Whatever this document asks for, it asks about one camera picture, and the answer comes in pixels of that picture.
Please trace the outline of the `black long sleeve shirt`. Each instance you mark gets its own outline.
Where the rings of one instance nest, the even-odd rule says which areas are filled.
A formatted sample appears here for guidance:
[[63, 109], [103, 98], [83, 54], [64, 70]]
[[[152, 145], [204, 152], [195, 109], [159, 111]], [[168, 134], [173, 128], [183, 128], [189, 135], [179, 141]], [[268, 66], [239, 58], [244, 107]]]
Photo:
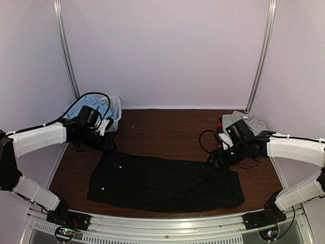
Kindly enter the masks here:
[[103, 153], [88, 200], [153, 212], [205, 212], [244, 203], [236, 172], [185, 160]]

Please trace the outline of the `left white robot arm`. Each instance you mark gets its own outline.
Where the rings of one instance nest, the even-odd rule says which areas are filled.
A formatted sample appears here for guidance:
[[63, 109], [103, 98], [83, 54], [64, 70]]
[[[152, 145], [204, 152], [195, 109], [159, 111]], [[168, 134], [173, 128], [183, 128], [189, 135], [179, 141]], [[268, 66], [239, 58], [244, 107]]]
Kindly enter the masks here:
[[53, 211], [53, 217], [61, 225], [69, 225], [73, 214], [46, 187], [57, 166], [55, 157], [67, 143], [104, 150], [109, 146], [107, 130], [113, 124], [111, 117], [83, 106], [73, 118], [64, 115], [32, 128], [1, 131], [1, 190]]

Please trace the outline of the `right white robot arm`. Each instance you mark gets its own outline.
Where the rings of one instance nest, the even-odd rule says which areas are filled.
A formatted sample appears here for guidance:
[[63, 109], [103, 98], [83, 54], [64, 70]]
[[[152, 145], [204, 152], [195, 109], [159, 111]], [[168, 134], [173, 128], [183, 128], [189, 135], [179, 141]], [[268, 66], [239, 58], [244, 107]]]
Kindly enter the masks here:
[[297, 204], [324, 197], [324, 138], [304, 138], [264, 130], [255, 135], [244, 120], [225, 129], [229, 143], [209, 152], [208, 162], [217, 168], [238, 165], [247, 158], [269, 158], [277, 174], [287, 183], [266, 202], [260, 219], [272, 224]]

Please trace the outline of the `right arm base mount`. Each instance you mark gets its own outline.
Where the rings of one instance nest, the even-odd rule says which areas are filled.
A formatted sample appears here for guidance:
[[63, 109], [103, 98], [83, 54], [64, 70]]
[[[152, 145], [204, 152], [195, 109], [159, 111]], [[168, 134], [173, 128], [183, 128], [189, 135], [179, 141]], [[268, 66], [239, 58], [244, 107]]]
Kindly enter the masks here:
[[279, 210], [275, 200], [280, 191], [272, 196], [264, 204], [264, 209], [256, 212], [248, 212], [243, 215], [243, 222], [246, 230], [259, 229], [258, 234], [264, 241], [275, 241], [280, 230], [278, 224], [286, 220], [284, 211]]

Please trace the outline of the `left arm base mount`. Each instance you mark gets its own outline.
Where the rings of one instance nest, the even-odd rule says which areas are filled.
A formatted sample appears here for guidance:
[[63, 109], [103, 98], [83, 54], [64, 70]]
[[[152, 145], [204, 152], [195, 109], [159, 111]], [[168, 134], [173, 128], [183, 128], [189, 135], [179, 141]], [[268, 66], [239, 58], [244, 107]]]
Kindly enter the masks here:
[[87, 231], [90, 215], [69, 210], [69, 203], [60, 200], [54, 210], [42, 208], [46, 213], [46, 221], [58, 225], [54, 237], [59, 243], [71, 241], [77, 233]]

